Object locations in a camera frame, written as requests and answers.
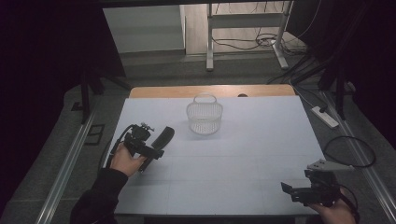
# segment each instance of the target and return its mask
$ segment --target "hand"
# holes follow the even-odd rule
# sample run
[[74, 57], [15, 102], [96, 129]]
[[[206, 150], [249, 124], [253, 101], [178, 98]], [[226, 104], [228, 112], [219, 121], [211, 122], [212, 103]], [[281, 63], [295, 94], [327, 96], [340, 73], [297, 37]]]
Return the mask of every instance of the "hand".
[[145, 160], [146, 157], [144, 156], [139, 156], [137, 159], [132, 157], [125, 145], [120, 143], [114, 154], [113, 160], [111, 160], [110, 168], [131, 176], [139, 169]]
[[332, 207], [325, 207], [318, 203], [308, 206], [320, 214], [325, 224], [356, 224], [349, 206], [341, 199], [338, 199]]

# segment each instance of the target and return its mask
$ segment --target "metal frame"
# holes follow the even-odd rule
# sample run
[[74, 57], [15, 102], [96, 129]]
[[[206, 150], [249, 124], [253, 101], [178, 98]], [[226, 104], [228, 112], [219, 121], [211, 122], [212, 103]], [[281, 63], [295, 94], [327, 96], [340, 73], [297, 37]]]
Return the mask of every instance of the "metal frame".
[[[352, 130], [350, 129], [347, 121], [342, 120], [341, 117], [338, 115], [336, 109], [334, 108], [335, 103], [332, 99], [331, 93], [326, 91], [321, 91], [320, 94], [323, 96], [325, 101], [329, 105], [330, 112], [332, 113], [333, 117], [338, 121], [340, 124], [340, 131], [341, 133], [349, 136], [354, 136]], [[352, 154], [354, 155], [355, 159], [360, 162], [361, 164], [367, 164], [370, 160], [367, 158], [366, 154], [362, 150], [361, 143], [347, 140], [349, 147], [351, 148]], [[370, 184], [376, 198], [379, 200], [382, 208], [384, 209], [385, 213], [388, 216], [390, 223], [396, 224], [396, 202], [393, 199], [393, 196], [389, 192], [387, 186], [385, 185], [382, 178], [376, 172], [374, 167], [368, 167], [361, 170], [364, 176], [367, 179], [367, 182]]]
[[44, 202], [43, 207], [38, 215], [35, 223], [44, 224], [50, 223], [52, 221], [53, 215], [55, 214], [58, 203], [61, 200], [62, 194], [64, 193], [64, 188], [66, 187], [67, 181], [73, 171], [74, 165], [78, 158], [79, 152], [84, 145], [85, 138], [91, 128], [93, 118], [95, 116], [95, 108], [99, 104], [99, 100], [93, 102], [93, 109], [90, 116], [87, 118], [85, 124], [81, 124], [78, 134], [73, 140], [71, 147], [64, 159], [64, 163], [56, 176], [56, 179], [52, 185], [49, 195]]
[[224, 28], [254, 28], [254, 27], [279, 27], [276, 40], [272, 47], [282, 69], [289, 69], [288, 63], [281, 49], [281, 41], [285, 32], [291, 10], [291, 1], [287, 2], [286, 9], [282, 13], [258, 13], [258, 14], [235, 14], [235, 15], [213, 15], [212, 4], [207, 4], [207, 49], [206, 70], [214, 69], [213, 63], [213, 29]]

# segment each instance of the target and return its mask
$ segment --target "black sleeve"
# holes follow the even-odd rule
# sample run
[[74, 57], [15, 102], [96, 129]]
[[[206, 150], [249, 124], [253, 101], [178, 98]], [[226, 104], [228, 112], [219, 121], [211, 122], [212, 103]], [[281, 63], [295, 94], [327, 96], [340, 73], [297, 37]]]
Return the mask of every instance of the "black sleeve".
[[121, 189], [128, 181], [123, 172], [102, 169], [92, 189], [79, 198], [70, 215], [71, 224], [117, 223], [114, 209], [119, 202]]

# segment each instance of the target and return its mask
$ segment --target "white wire basket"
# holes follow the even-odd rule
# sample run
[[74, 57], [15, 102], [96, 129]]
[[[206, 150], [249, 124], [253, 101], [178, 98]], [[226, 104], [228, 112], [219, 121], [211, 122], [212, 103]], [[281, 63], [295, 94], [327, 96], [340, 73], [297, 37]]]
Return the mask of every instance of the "white wire basket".
[[[213, 98], [214, 101], [208, 102], [207, 96]], [[187, 106], [186, 112], [190, 129], [195, 133], [209, 135], [215, 133], [220, 127], [222, 105], [218, 103], [216, 96], [210, 92], [197, 94], [193, 102]]]

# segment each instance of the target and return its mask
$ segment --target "person's arm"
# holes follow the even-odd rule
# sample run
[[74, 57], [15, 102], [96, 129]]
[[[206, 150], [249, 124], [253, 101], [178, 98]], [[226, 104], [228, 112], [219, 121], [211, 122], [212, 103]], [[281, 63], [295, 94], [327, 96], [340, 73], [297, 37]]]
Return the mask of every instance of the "person's arm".
[[321, 216], [324, 224], [356, 224], [349, 206], [341, 199], [338, 199], [332, 207], [325, 207], [321, 204], [309, 204]]
[[110, 168], [100, 171], [92, 188], [83, 193], [73, 207], [70, 223], [117, 223], [114, 209], [119, 202], [121, 189], [143, 164], [145, 157], [134, 159], [121, 143], [111, 161]]

